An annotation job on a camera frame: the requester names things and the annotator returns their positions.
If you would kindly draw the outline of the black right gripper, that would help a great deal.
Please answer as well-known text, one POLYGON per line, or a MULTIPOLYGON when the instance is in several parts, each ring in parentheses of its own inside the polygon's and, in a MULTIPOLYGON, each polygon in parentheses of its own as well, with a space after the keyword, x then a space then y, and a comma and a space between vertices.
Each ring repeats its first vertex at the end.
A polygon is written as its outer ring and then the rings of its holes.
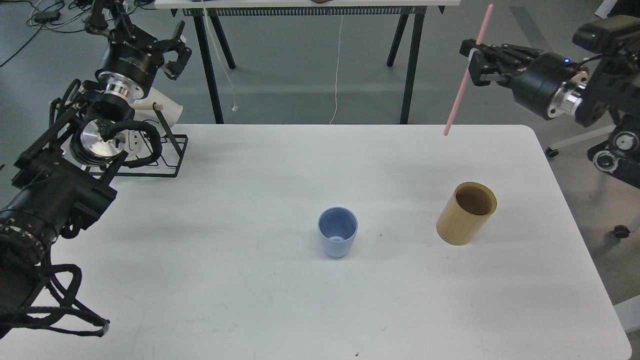
POLYGON ((464 39, 459 54, 474 63, 468 66, 473 85, 510 88, 517 104, 544 120, 574 116, 590 79, 585 66, 538 48, 464 39))

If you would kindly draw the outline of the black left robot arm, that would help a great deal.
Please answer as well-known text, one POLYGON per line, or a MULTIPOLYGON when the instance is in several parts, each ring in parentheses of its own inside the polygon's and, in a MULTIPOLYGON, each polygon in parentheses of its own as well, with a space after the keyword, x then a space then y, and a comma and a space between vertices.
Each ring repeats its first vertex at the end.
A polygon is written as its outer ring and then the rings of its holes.
POLYGON ((95 80, 74 79, 49 106, 47 130, 14 162, 16 197, 1 210, 1 335, 18 328, 103 337, 109 320, 78 298, 82 270, 54 265, 51 247, 87 230, 114 202, 110 183, 122 167, 151 166, 172 146, 177 164, 188 137, 162 114, 168 102, 142 104, 162 71, 176 80, 192 50, 185 22, 157 39, 131 22, 122 0, 94 0, 88 34, 108 41, 95 80))

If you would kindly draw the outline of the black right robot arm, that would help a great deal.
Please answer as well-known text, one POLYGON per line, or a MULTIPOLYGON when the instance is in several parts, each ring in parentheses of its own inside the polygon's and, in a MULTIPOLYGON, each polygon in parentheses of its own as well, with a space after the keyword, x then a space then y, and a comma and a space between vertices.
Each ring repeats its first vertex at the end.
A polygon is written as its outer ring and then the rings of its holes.
POLYGON ((573 43, 598 61, 593 73, 584 61, 514 44, 487 45, 470 38, 459 52, 470 58, 475 86, 496 83, 510 89, 516 104, 544 120, 568 114, 587 128, 610 113, 614 129, 588 150, 588 160, 602 173, 638 187, 639 39, 639 19, 626 14, 579 27, 573 43))

